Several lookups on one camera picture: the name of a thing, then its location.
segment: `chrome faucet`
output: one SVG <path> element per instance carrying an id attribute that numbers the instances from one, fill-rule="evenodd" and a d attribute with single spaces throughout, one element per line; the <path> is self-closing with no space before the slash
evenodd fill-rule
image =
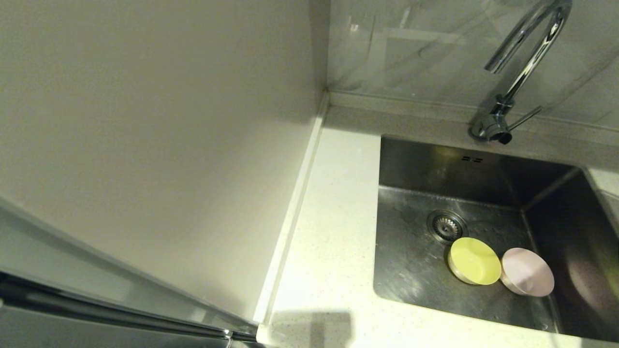
<path id="1" fill-rule="evenodd" d="M 514 96 L 522 88 L 522 85 L 559 36 L 559 33 L 565 26 L 571 8 L 572 0 L 541 0 L 516 24 L 511 33 L 505 38 L 503 44 L 501 44 L 485 66 L 485 69 L 493 74 L 503 70 L 505 64 L 529 37 L 529 34 L 535 30 L 544 18 L 552 14 L 550 23 L 529 61 L 516 76 L 507 93 L 496 96 L 496 104 L 490 114 L 479 116 L 474 121 L 469 128 L 469 135 L 471 137 L 478 141 L 498 141 L 502 144 L 507 144 L 511 141 L 511 131 L 514 128 L 543 110 L 542 107 L 537 107 L 511 126 L 508 126 L 505 121 L 505 115 L 514 106 Z"/>

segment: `sink drain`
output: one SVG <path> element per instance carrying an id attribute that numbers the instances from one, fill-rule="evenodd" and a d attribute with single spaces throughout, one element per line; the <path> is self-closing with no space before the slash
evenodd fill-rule
<path id="1" fill-rule="evenodd" d="M 452 244 L 469 235 L 464 219 L 451 211 L 433 211 L 428 216 L 428 230 L 441 243 Z"/>

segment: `countertop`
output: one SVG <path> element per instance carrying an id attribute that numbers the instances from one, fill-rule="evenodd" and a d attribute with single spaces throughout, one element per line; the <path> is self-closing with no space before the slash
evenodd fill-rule
<path id="1" fill-rule="evenodd" d="M 508 146 L 492 147 L 475 143 L 466 131 L 465 123 L 431 117 L 338 106 L 329 110 L 260 342 L 279 348 L 619 347 L 393 302 L 374 293 L 382 134 L 579 164 L 611 201 L 619 195 L 615 146 L 515 131 Z"/>

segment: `stainless steel sink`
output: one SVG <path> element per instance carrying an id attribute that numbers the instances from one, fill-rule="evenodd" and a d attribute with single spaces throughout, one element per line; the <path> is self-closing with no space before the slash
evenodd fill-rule
<path id="1" fill-rule="evenodd" d="M 383 137 L 374 290 L 398 302 L 619 342 L 619 238 L 597 195 L 578 167 Z M 554 273 L 553 293 L 525 297 L 500 281 L 459 281 L 445 256 L 464 233 L 499 257 L 514 247 L 537 252 Z"/>

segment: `backsplash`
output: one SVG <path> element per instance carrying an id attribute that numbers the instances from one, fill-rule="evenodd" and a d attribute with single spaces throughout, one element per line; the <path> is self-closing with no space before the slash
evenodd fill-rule
<path id="1" fill-rule="evenodd" d="M 329 87 L 490 108 L 547 22 L 501 74 L 484 70 L 536 0 L 332 0 Z M 515 112 L 619 130 L 619 1 L 575 1 L 566 27 L 516 96 Z"/>

